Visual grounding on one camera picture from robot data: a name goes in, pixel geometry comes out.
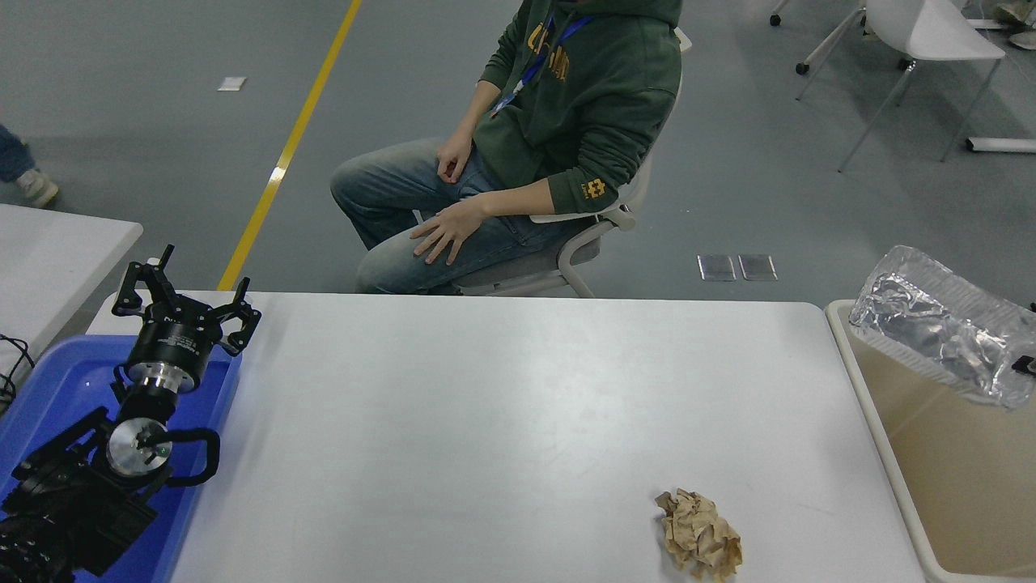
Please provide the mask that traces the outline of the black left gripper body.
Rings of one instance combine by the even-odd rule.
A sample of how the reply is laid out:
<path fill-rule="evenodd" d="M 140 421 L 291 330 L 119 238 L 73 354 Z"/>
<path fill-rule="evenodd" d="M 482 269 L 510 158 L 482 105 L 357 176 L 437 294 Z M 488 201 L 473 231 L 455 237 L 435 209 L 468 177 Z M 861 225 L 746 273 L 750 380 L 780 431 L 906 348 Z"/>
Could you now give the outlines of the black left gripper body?
<path fill-rule="evenodd" d="M 201 322 L 178 322 L 166 315 L 142 315 L 142 328 L 127 358 L 127 374 L 141 379 L 148 366 L 178 368 L 192 379 L 201 379 L 217 343 L 214 327 Z"/>

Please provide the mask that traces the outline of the person's left hand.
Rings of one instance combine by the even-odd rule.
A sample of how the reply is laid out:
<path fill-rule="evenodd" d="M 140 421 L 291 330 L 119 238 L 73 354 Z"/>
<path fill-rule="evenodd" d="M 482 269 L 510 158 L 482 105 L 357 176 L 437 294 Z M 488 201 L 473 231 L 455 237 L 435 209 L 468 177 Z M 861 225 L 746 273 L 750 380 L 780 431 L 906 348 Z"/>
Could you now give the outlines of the person's left hand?
<path fill-rule="evenodd" d="M 443 258 L 445 265 L 452 266 L 463 244 L 489 217 L 489 207 L 481 194 L 452 204 L 418 225 L 410 235 L 410 239 L 419 240 L 412 254 L 424 258 L 426 265 Z"/>

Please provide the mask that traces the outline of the person's right hand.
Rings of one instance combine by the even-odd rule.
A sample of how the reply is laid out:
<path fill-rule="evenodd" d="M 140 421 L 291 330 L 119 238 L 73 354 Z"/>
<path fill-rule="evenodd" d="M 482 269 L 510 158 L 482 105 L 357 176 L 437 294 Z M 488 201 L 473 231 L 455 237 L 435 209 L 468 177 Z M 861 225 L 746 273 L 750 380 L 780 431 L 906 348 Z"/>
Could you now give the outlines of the person's right hand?
<path fill-rule="evenodd" d="M 445 184 L 456 184 L 463 173 L 473 149 L 470 133 L 452 134 L 436 151 L 437 177 Z"/>

